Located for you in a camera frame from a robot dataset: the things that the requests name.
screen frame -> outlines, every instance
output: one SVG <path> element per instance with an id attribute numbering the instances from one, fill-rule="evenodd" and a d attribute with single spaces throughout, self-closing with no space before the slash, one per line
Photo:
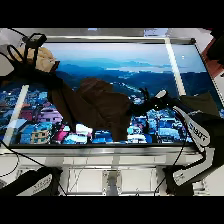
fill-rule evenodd
<path id="1" fill-rule="evenodd" d="M 170 44 L 195 45 L 194 38 L 160 38 L 160 37 L 118 37 L 118 36 L 47 36 L 46 43 L 139 43 L 139 44 Z M 86 145 L 36 145 L 10 144 L 17 152 L 32 156 L 103 156 L 103 155 L 164 155 L 177 153 L 182 143 L 163 144 L 86 144 Z M 2 153 L 8 152 L 1 146 Z M 195 151 L 194 143 L 186 143 L 183 154 L 192 155 Z"/>

sky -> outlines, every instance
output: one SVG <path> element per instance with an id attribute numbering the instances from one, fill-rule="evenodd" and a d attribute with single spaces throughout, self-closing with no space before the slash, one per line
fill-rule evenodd
<path id="1" fill-rule="evenodd" d="M 57 60 L 91 60 L 91 59 L 112 59 L 117 62 L 138 61 L 149 63 L 145 67 L 121 67 L 111 68 L 122 71 L 172 71 L 168 52 L 165 44 L 140 44 L 140 43 L 46 43 L 48 48 Z M 172 48 L 175 54 L 178 68 L 184 72 L 206 71 L 201 58 L 194 45 L 174 45 Z"/>

floor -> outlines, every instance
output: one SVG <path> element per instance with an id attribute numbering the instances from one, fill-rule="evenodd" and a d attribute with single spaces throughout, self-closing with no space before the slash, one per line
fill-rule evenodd
<path id="1" fill-rule="evenodd" d="M 158 30 L 158 28 L 18 28 L 19 31 L 24 32 L 26 35 L 30 35 L 34 32 L 40 32 L 45 33 L 46 35 L 69 35 L 69 36 L 86 36 L 86 35 L 100 35 L 100 36 L 138 36 L 142 37 L 144 35 L 156 32 L 160 32 L 160 35 L 166 35 L 169 37 L 185 37 L 185 38 L 195 38 L 199 47 L 200 51 L 203 51 L 203 49 L 207 46 L 207 44 L 211 41 L 212 36 L 209 34 L 210 31 L 204 30 L 202 28 L 164 28 L 163 30 Z M 11 33 L 11 31 L 2 30 L 2 33 L 4 36 L 8 38 L 8 42 L 11 44 L 16 44 L 18 40 L 21 38 L 17 34 Z M 3 40 L 0 45 L 5 44 L 7 41 Z M 218 85 L 218 88 L 220 91 L 224 94 L 224 78 L 221 78 L 218 76 L 215 81 Z M 45 157 L 38 158 L 39 161 L 42 163 L 47 163 L 48 165 L 52 164 L 55 165 L 58 160 L 58 158 L 51 158 L 51 160 L 46 160 Z M 12 170 L 12 168 L 15 166 L 16 158 L 1 158 L 0 157 L 0 175 L 9 172 Z M 21 164 L 32 164 L 28 160 L 21 158 Z M 206 178 L 206 181 L 208 183 L 208 188 L 211 195 L 224 195 L 224 176 L 222 175 L 224 171 L 224 167 L 218 169 L 215 171 L 212 175 L 210 175 L 208 178 Z M 134 175 L 134 178 L 131 180 L 132 182 L 129 182 L 129 188 L 126 186 L 127 191 L 133 190 L 134 188 L 141 189 L 141 186 L 145 186 L 148 184 L 144 180 L 146 179 L 146 176 L 149 175 L 149 173 L 145 173 L 146 171 L 143 171 L 141 174 L 136 173 L 135 174 L 127 174 L 127 172 L 124 174 L 125 178 L 129 181 L 132 175 Z M 80 176 L 80 180 L 82 181 L 84 176 L 86 176 L 86 172 L 84 172 L 83 177 Z M 98 175 L 98 173 L 94 174 L 96 177 L 101 180 Z M 6 182 L 10 183 L 13 181 L 16 177 L 16 172 L 14 172 L 11 175 L 8 175 L 6 177 L 3 177 L 1 179 L 4 179 Z"/>

display screen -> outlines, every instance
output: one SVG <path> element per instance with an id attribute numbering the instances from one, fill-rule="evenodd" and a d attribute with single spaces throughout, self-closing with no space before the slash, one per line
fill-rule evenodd
<path id="1" fill-rule="evenodd" d="M 165 44 L 139 43 L 46 43 L 54 57 L 60 61 L 57 76 L 74 91 L 86 77 L 97 77 L 113 85 L 115 92 L 126 94 L 135 104 L 143 103 L 139 88 L 147 88 L 150 96 L 167 90 L 178 97 L 177 86 Z M 220 114 L 222 103 L 194 45 L 172 45 L 187 95 L 211 92 Z M 4 117 L 12 110 L 12 96 L 18 98 L 18 84 L 1 89 L 0 97 Z M 17 121 L 11 144 L 109 144 L 113 143 L 108 130 L 93 130 L 77 123 L 72 132 L 66 120 L 47 99 L 47 90 L 30 85 Z M 1 124 L 1 138 L 8 127 Z M 180 143 L 186 132 L 182 123 L 169 109 L 150 110 L 147 116 L 133 116 L 127 129 L 131 143 Z"/>

black cable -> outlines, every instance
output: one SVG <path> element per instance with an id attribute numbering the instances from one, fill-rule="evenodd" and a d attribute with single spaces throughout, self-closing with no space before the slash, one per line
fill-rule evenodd
<path id="1" fill-rule="evenodd" d="M 186 132 L 186 138 L 185 138 L 185 140 L 184 140 L 184 144 L 183 144 L 183 146 L 182 146 L 182 148 L 181 148 L 181 150 L 180 150 L 180 152 L 179 152 L 179 155 L 177 156 L 175 162 L 173 163 L 171 169 L 175 166 L 175 164 L 177 163 L 178 159 L 180 158 L 180 155 L 181 155 L 181 153 L 182 153 L 182 151 L 183 151 L 183 149 L 184 149 L 184 146 L 185 146 L 186 142 L 187 142 L 187 132 Z M 162 183 L 164 182 L 165 179 L 166 179 L 166 177 L 164 177 L 164 178 L 162 179 L 162 181 L 160 182 L 160 184 L 156 187 L 156 189 L 155 189 L 155 191 L 154 191 L 154 196 L 156 196 L 156 191 L 159 189 L 159 187 L 162 185 Z"/>
<path id="2" fill-rule="evenodd" d="M 6 154 L 12 154 L 12 153 L 4 153 L 4 154 L 0 154 L 0 156 L 6 155 Z M 10 171 L 9 173 L 4 174 L 4 175 L 1 175 L 0 178 L 1 178 L 1 177 L 8 176 L 9 174 L 13 173 L 13 172 L 17 169 L 17 167 L 18 167 L 18 165 L 19 165 L 19 156 L 18 156 L 17 154 L 16 154 L 16 156 L 17 156 L 17 163 L 16 163 L 16 166 L 15 166 L 15 167 L 13 168 L 13 170 Z"/>
<path id="3" fill-rule="evenodd" d="M 29 156 L 26 156 L 26 155 L 24 155 L 24 154 L 22 154 L 22 153 L 19 153 L 19 152 L 16 152 L 16 151 L 12 150 L 12 149 L 11 149 L 9 146 L 7 146 L 2 140 L 0 140 L 0 142 L 1 142 L 1 143 L 2 143 L 2 144 L 3 144 L 9 151 L 13 152 L 14 154 L 16 154 L 16 155 L 20 155 L 20 156 L 22 156 L 22 157 L 25 157 L 25 158 L 27 158 L 27 159 L 33 161 L 34 163 L 37 163 L 37 164 L 40 165 L 40 166 L 46 167 L 46 168 L 48 168 L 48 169 L 51 169 L 51 167 L 48 167 L 48 166 L 46 166 L 46 165 L 44 165 L 44 164 L 42 164 L 42 163 L 39 163 L 38 161 L 36 161 L 36 160 L 30 158 Z M 67 194 L 66 194 L 66 192 L 64 191 L 63 187 L 61 186 L 59 180 L 58 180 L 58 179 L 56 178 L 56 176 L 54 175 L 54 172 L 52 172 L 52 175 L 54 176 L 54 178 L 55 178 L 56 181 L 58 182 L 58 185 L 60 186 L 60 188 L 61 188 L 61 190 L 63 191 L 63 193 L 65 194 L 65 196 L 67 196 Z"/>
<path id="4" fill-rule="evenodd" d="M 24 37 L 27 37 L 24 33 L 21 33 L 21 32 L 19 32 L 18 30 L 15 30 L 15 29 L 13 29 L 13 28 L 7 28 L 7 29 L 12 30 L 12 31 L 14 31 L 14 32 L 16 32 L 16 33 L 18 33 L 18 34 L 24 36 Z"/>

